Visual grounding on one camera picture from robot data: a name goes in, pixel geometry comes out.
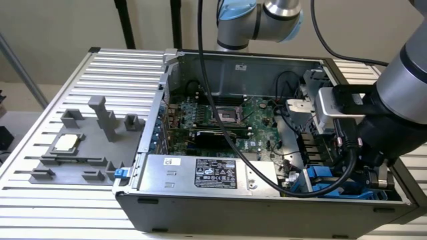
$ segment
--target sticker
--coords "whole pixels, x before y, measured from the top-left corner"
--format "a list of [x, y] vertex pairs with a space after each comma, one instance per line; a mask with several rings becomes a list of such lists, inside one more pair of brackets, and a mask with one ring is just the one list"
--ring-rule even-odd
[[247, 67], [249, 67], [247, 65], [239, 65], [239, 64], [235, 65], [235, 69], [239, 71], [246, 71]]
[[197, 159], [194, 185], [198, 188], [237, 189], [237, 161]]
[[163, 161], [163, 165], [182, 165], [182, 159], [178, 157], [166, 157]]

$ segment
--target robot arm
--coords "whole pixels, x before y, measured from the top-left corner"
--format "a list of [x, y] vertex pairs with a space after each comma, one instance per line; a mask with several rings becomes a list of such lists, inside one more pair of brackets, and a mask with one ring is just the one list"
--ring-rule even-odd
[[289, 41], [303, 22], [299, 0], [223, 0], [217, 50], [246, 52], [250, 40]]

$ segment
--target black connector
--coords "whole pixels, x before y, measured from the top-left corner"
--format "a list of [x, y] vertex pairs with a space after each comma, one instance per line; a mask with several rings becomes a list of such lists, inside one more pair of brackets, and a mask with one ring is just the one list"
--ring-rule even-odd
[[354, 118], [336, 118], [334, 127], [337, 132], [337, 143], [345, 150], [362, 147], [358, 124]]

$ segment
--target white label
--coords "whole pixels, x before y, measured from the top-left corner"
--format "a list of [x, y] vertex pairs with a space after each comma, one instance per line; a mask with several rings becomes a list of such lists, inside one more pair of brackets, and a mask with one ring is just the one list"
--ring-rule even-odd
[[246, 71], [247, 67], [249, 67], [247, 65], [239, 65], [239, 64], [235, 65], [235, 69], [239, 71]]
[[178, 157], [167, 157], [165, 158], [163, 165], [182, 165], [182, 159]]

